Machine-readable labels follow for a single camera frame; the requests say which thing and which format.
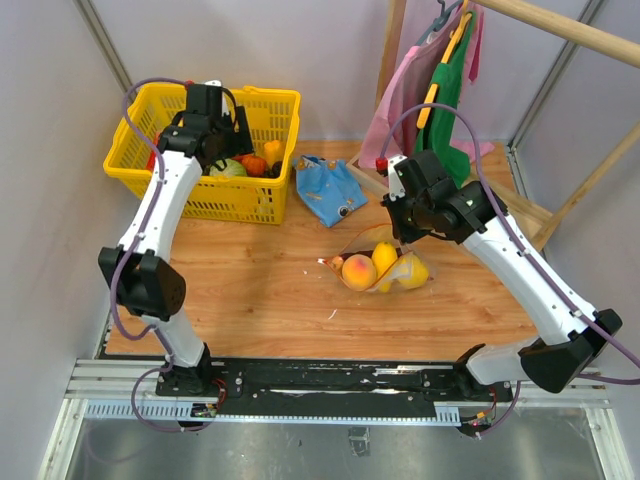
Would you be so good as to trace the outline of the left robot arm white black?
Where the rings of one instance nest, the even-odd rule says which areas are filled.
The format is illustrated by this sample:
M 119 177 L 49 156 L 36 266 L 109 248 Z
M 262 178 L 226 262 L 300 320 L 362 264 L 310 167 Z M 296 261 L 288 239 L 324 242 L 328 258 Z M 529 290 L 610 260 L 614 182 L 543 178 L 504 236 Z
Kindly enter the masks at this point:
M 109 286 L 111 314 L 128 340 L 154 335 L 165 351 L 158 370 L 159 395 L 201 396 L 214 385 L 209 348 L 195 333 L 184 308 L 186 281 L 170 264 L 175 232 L 204 170 L 248 152 L 243 109 L 218 80 L 180 82 L 186 106 L 155 140 L 130 116 L 124 119 L 151 149 L 151 180 L 118 244 L 98 256 Z

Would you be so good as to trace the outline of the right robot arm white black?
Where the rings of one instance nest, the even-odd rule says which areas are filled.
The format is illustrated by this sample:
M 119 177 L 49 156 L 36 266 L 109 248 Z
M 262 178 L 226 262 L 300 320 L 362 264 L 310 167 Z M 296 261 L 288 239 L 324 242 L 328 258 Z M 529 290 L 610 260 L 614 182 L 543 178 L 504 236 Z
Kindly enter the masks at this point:
M 427 235 L 442 236 L 464 247 L 501 281 L 536 327 L 533 340 L 467 352 L 464 368 L 452 377 L 460 397 L 477 399 L 502 380 L 530 380 L 559 393 L 619 331 L 620 316 L 612 309 L 597 310 L 574 292 L 485 183 L 456 186 L 431 151 L 379 158 L 375 164 L 388 180 L 382 204 L 394 237 L 411 244 Z

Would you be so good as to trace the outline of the peach toy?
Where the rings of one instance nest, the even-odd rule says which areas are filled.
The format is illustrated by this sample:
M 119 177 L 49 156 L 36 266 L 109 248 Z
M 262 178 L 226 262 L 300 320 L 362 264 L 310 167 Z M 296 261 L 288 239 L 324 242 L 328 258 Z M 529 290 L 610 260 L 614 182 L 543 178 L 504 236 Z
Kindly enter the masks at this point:
M 377 280 L 377 270 L 370 257 L 355 254 L 347 258 L 341 269 L 344 283 L 352 290 L 369 289 Z

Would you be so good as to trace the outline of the yellow lemon toy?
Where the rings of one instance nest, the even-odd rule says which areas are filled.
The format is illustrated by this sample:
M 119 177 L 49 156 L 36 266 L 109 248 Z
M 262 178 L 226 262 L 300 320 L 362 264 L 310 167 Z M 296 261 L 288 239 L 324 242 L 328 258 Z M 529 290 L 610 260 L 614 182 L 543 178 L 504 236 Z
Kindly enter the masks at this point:
M 404 255 L 399 263 L 399 269 L 401 276 L 397 281 L 406 290 L 419 288 L 429 280 L 429 268 L 415 254 Z

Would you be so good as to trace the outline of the clear zip top bag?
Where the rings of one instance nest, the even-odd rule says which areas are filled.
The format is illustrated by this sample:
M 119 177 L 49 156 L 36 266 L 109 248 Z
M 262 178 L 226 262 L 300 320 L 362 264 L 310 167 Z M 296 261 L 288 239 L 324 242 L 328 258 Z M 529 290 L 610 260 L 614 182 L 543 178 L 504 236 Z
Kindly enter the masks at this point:
M 354 292 L 386 294 L 415 290 L 434 280 L 423 256 L 395 239 L 390 224 L 368 227 L 340 252 L 317 262 Z

